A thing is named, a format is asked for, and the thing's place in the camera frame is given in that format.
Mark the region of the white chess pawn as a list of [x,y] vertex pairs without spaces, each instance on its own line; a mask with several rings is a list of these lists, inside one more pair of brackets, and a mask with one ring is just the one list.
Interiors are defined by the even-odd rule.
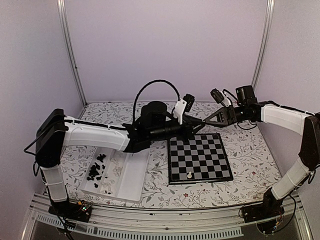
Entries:
[[193,173],[190,171],[188,174],[187,174],[187,179],[193,179]]

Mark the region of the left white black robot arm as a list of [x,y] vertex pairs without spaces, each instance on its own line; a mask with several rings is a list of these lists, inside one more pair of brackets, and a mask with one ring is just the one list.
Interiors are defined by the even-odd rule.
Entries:
[[180,99],[173,111],[161,101],[144,105],[132,123],[102,124],[76,119],[55,109],[36,132],[32,142],[35,161],[48,187],[55,209],[63,216],[74,213],[61,170],[61,152],[67,146],[98,147],[107,157],[103,177],[85,180],[86,193],[136,202],[141,198],[150,146],[157,141],[181,137],[187,140],[205,125],[188,115],[191,104]]

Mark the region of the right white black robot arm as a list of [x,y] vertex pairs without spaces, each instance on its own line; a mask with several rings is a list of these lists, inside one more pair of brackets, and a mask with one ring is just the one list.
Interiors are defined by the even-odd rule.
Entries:
[[320,115],[275,103],[259,102],[250,85],[238,87],[234,96],[237,106],[228,98],[228,90],[213,89],[210,94],[222,107],[207,117],[207,125],[228,127],[244,121],[273,124],[293,131],[302,137],[298,159],[286,174],[263,196],[258,213],[269,218],[278,210],[278,204],[305,181],[312,182],[320,166]]

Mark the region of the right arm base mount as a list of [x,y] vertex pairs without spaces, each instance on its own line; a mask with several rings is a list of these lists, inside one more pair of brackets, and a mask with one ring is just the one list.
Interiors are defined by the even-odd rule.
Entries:
[[259,204],[245,204],[243,205],[238,215],[244,219],[245,223],[257,222],[272,218],[268,221],[257,223],[257,229],[264,235],[270,235],[276,232],[279,225],[283,221],[283,214],[285,213],[282,204],[276,203],[275,206],[265,206],[263,203]]

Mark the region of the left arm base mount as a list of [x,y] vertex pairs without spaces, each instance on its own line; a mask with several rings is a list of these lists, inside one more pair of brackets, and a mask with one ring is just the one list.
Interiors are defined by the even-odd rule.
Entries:
[[92,203],[80,200],[70,202],[68,199],[62,202],[51,202],[48,212],[70,220],[88,223],[92,214]]

